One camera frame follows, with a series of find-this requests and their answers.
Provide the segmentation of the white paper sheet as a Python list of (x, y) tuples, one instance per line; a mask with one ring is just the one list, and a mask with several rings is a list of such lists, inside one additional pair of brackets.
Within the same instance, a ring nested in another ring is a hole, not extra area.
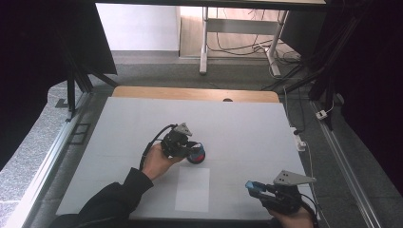
[(177, 211), (207, 213), (209, 211), (209, 182), (209, 168), (181, 166), (175, 209)]

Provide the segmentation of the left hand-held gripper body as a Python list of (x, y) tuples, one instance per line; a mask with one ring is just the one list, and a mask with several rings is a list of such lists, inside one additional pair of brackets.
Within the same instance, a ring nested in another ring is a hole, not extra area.
[(188, 138), (192, 136), (186, 123), (176, 124), (163, 137), (161, 146), (166, 157), (185, 158), (185, 153), (191, 151), (186, 145)]

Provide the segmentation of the person's left hand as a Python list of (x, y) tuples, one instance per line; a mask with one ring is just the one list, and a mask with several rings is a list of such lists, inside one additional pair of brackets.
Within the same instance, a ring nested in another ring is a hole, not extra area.
[(165, 174), (172, 165), (181, 161), (182, 158), (178, 157), (167, 158), (162, 146), (158, 143), (152, 145), (145, 156), (142, 172), (153, 181)]

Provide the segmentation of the white power strip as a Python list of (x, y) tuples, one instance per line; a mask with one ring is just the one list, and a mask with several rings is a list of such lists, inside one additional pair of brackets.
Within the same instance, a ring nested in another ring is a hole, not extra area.
[(295, 127), (291, 127), (290, 130), (291, 130), (291, 132), (292, 132), (292, 134), (293, 134), (297, 151), (298, 151), (298, 152), (303, 152), (303, 151), (305, 151), (307, 145), (306, 145), (306, 142), (303, 141), (303, 140), (301, 139), (301, 137), (299, 136), (300, 131), (297, 130)]

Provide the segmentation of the black curtain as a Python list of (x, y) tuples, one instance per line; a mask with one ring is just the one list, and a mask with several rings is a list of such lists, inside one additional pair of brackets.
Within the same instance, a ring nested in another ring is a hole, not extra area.
[(333, 0), (320, 39), (362, 19), (331, 75), (346, 123), (403, 196), (403, 0)]
[(86, 74), (117, 72), (94, 1), (0, 0), (0, 169), (70, 61)]

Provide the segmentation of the white table mat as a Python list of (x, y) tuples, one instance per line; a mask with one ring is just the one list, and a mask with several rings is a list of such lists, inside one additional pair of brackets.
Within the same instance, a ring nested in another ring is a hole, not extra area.
[[(186, 123), (205, 160), (182, 161), (143, 194), (132, 219), (267, 220), (248, 181), (272, 182), (282, 171), (304, 171), (281, 103), (207, 102), (111, 97), (57, 210), (79, 212), (108, 184), (125, 180), (146, 145), (169, 124)], [(175, 209), (180, 167), (209, 168), (209, 211)]]

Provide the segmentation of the round red ink pad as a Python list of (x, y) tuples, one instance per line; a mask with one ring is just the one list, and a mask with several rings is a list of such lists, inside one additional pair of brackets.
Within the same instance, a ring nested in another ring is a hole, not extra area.
[(200, 164), (205, 159), (205, 152), (203, 149), (197, 149), (190, 153), (187, 160), (192, 164)]

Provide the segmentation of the white metal desk frame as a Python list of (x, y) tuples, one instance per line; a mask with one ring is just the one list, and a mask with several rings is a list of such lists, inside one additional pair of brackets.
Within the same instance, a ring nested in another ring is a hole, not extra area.
[(200, 74), (205, 75), (207, 72), (207, 35), (209, 32), (215, 33), (231, 33), (231, 34), (255, 34), (255, 35), (269, 35), (273, 37), (270, 47), (263, 49), (264, 54), (269, 62), (269, 69), (271, 73), (278, 77), (280, 71), (275, 58), (279, 36), (281, 35), (283, 26), (286, 21), (288, 11), (279, 10), (278, 19), (276, 21), (260, 20), (241, 20), (241, 19), (227, 19), (209, 17), (209, 8), (202, 8), (202, 43), (201, 43), (201, 57), (200, 57)]

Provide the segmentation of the black metal stand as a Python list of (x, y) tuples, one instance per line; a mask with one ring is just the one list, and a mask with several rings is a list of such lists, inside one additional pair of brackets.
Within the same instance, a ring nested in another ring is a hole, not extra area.
[(326, 22), (331, 14), (326, 0), (297, 0), (295, 7), (287, 15), (285, 28), (286, 43), (301, 55), (299, 63), (308, 67), (308, 75), (301, 81), (290, 85), (286, 92), (291, 92), (314, 83), (308, 92), (310, 101), (324, 98), (322, 121), (332, 127), (333, 87), (329, 76), (333, 65), (333, 56), (338, 41), (337, 28)]

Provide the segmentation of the person's right hand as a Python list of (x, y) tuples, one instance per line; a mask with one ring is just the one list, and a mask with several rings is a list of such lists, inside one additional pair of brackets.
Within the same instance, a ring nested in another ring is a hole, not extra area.
[(304, 208), (292, 215), (283, 215), (274, 210), (269, 210), (268, 213), (276, 218), (283, 228), (314, 228), (312, 217)]

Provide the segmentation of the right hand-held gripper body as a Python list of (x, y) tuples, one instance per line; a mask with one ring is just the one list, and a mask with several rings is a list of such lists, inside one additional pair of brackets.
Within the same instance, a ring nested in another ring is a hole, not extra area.
[(283, 215), (292, 215), (296, 213), (303, 204), (298, 186), (301, 184), (313, 183), (317, 179), (303, 176), (291, 171), (282, 170), (273, 180), (275, 191), (269, 199), (261, 199), (262, 206), (269, 210), (274, 210)]

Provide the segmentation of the blue stamp cap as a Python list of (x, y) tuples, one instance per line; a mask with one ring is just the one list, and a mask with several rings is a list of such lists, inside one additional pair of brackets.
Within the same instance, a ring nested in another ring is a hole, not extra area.
[(251, 181), (249, 180), (247, 183), (245, 183), (245, 187), (249, 191), (254, 191), (258, 193), (262, 193), (266, 191), (266, 185), (264, 183), (258, 182), (258, 181)]

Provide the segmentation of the black tripod stand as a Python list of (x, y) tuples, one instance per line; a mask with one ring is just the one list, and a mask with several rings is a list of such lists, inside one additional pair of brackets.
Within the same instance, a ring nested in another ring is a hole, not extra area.
[(90, 92), (93, 85), (89, 80), (89, 74), (113, 88), (117, 87), (119, 84), (94, 67), (79, 63), (73, 57), (72, 52), (64, 41), (61, 42), (61, 50), (67, 70), (67, 122), (71, 122), (76, 115), (75, 86), (78, 85), (85, 93)]

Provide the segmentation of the aluminium floor rail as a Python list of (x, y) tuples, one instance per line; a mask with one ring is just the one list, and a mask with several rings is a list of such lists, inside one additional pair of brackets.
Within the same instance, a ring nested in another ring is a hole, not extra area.
[(60, 154), (66, 147), (68, 138), (72, 134), (76, 124), (80, 121), (83, 110), (86, 108), (89, 100), (90, 94), (84, 92), (77, 102), (78, 109), (76, 110), (76, 113), (69, 119), (64, 118), (58, 135), (55, 137), (47, 154), (38, 166), (38, 169), (32, 177), (23, 197), (15, 202), (15, 209), (10, 214), (10, 218), (4, 228), (23, 228), (26, 224), (32, 208), (40, 196), (42, 188), (45, 186), (54, 164), (57, 162)]
[(350, 165), (344, 151), (336, 137), (336, 134), (327, 124), (320, 119), (317, 119), (320, 128), (331, 148), (331, 151), (336, 159), (337, 165), (346, 181), (350, 192), (355, 199), (357, 208), (359, 209), (368, 228), (382, 228), (380, 219), (378, 218), (374, 207), (372, 206), (367, 194), (361, 186), (358, 178), (355, 175), (353, 167)]

